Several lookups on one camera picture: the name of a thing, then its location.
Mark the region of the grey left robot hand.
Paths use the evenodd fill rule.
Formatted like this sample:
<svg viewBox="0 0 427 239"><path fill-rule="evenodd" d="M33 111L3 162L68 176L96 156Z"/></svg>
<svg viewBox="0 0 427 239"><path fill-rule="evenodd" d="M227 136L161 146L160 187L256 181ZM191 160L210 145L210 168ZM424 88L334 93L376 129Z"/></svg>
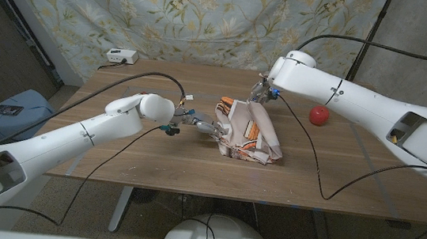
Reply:
<svg viewBox="0 0 427 239"><path fill-rule="evenodd" d="M210 116L202 112L191 110L176 110L171 121L173 124L193 125L198 132L208 134L210 136L221 138L229 133L229 129L225 129Z"/></svg>

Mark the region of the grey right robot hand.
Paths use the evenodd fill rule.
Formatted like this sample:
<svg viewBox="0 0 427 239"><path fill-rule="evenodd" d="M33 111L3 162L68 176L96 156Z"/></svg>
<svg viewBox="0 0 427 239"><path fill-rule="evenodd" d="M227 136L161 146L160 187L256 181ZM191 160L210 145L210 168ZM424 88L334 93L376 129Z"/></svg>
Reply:
<svg viewBox="0 0 427 239"><path fill-rule="evenodd" d="M263 104L269 100L277 100L280 92L271 86L269 78L265 74L259 74L259 77L260 80L251 88L247 101Z"/></svg>

